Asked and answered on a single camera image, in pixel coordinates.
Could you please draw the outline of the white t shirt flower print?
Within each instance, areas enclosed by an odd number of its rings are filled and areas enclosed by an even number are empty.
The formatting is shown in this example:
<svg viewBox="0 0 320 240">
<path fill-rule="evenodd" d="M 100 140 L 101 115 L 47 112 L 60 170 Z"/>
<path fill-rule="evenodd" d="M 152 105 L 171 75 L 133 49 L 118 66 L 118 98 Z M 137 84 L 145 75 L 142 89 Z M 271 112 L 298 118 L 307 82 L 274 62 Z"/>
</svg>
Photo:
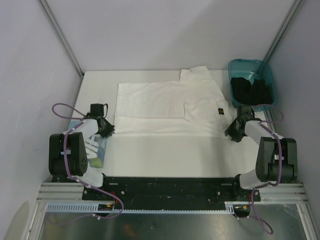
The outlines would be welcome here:
<svg viewBox="0 0 320 240">
<path fill-rule="evenodd" d="M 206 66 L 182 69 L 179 80 L 118 85 L 118 135 L 222 138 L 231 122 L 229 103 Z"/>
</svg>

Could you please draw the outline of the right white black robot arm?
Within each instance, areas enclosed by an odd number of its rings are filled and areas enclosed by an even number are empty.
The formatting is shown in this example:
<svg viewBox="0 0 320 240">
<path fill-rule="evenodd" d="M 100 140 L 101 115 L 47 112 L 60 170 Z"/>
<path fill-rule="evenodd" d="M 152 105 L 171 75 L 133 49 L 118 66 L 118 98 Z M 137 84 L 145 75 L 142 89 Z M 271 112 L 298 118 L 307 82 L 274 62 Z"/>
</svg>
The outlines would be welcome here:
<svg viewBox="0 0 320 240">
<path fill-rule="evenodd" d="M 238 183 L 230 188 L 231 196 L 237 201 L 247 197 L 249 190 L 290 184 L 298 178 L 296 140 L 277 134 L 265 123 L 255 117 L 251 106 L 241 105 L 237 108 L 237 117 L 224 132 L 235 143 L 249 137 L 258 144 L 255 168 L 236 176 Z"/>
</svg>

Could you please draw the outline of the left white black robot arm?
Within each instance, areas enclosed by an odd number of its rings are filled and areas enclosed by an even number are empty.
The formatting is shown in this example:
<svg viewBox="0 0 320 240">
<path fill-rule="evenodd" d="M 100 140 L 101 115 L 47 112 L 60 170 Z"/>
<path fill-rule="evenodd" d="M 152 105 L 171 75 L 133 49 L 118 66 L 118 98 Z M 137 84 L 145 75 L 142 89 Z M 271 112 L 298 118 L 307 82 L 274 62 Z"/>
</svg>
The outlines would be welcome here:
<svg viewBox="0 0 320 240">
<path fill-rule="evenodd" d="M 59 118 L 75 122 L 76 125 L 63 133 L 49 137 L 48 169 L 52 176 L 64 176 L 72 181 L 93 188 L 93 194 L 100 200 L 110 196 L 111 188 L 104 184 L 104 175 L 90 166 L 93 156 L 90 143 L 94 137 L 110 137 L 115 126 L 107 121 L 108 104 L 92 103 L 84 114 L 65 103 L 56 103 L 51 110 Z"/>
</svg>

